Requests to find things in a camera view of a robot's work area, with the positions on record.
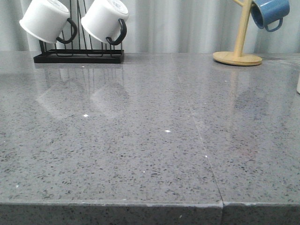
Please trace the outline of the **right white hanging mug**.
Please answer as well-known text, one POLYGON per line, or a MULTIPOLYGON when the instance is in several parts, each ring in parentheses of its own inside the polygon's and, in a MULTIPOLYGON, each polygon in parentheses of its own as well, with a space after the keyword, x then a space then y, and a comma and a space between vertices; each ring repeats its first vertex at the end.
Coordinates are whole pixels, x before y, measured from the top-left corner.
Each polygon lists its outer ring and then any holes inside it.
POLYGON ((128 17, 128 9, 122 1, 95 0, 81 18, 81 24, 96 40, 116 46, 126 37, 128 17))

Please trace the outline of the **blue hanging mug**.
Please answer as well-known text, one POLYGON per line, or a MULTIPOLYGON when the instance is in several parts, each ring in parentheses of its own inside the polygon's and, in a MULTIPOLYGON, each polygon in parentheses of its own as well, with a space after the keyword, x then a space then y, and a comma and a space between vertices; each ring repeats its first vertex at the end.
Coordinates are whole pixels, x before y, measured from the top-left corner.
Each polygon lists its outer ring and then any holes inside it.
POLYGON ((289 12, 288 0, 254 0, 251 7, 251 16, 257 27, 268 32, 280 29, 289 12))

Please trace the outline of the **left white hanging mug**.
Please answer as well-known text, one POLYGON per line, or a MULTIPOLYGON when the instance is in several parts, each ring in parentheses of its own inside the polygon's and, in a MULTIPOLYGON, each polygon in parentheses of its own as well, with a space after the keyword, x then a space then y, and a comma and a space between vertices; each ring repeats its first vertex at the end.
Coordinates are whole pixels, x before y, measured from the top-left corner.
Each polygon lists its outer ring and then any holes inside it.
POLYGON ((49 44, 69 44, 78 32, 76 24, 70 18, 70 11, 58 0, 33 0, 19 24, 30 35, 49 44), (60 38, 66 23, 73 28, 68 40, 60 38))

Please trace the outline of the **wooden mug tree stand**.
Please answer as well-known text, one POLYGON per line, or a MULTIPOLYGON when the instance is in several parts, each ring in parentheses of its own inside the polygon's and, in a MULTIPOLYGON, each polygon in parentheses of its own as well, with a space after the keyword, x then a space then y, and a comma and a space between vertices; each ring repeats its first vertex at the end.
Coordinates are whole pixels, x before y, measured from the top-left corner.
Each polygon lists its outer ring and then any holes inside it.
POLYGON ((233 66, 257 66, 262 63, 262 58, 253 54, 243 53, 252 0, 234 0, 242 7, 238 33, 233 52, 215 52, 213 59, 217 62, 233 66))

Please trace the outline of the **white hanging mug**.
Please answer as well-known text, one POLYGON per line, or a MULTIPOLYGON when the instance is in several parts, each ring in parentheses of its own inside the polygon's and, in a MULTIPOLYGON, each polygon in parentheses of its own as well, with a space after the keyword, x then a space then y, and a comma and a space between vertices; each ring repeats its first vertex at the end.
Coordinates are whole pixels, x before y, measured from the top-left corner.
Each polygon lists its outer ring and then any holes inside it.
POLYGON ((126 37, 128 17, 128 9, 122 1, 95 0, 81 18, 81 24, 96 40, 116 46, 126 37))
POLYGON ((30 35, 49 44, 69 44, 78 32, 76 24, 70 18, 70 11, 58 0, 33 0, 19 24, 30 35), (73 28, 68 40, 60 38, 66 23, 73 28))

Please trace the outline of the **white HOME mug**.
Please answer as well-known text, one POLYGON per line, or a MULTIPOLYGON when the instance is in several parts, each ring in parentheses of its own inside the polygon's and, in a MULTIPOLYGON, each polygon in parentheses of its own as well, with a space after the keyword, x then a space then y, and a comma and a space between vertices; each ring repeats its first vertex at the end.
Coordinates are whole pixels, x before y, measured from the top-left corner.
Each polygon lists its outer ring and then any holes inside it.
POLYGON ((298 78, 298 82, 297 82, 297 89, 296 89, 297 93, 300 94, 300 76, 298 78))

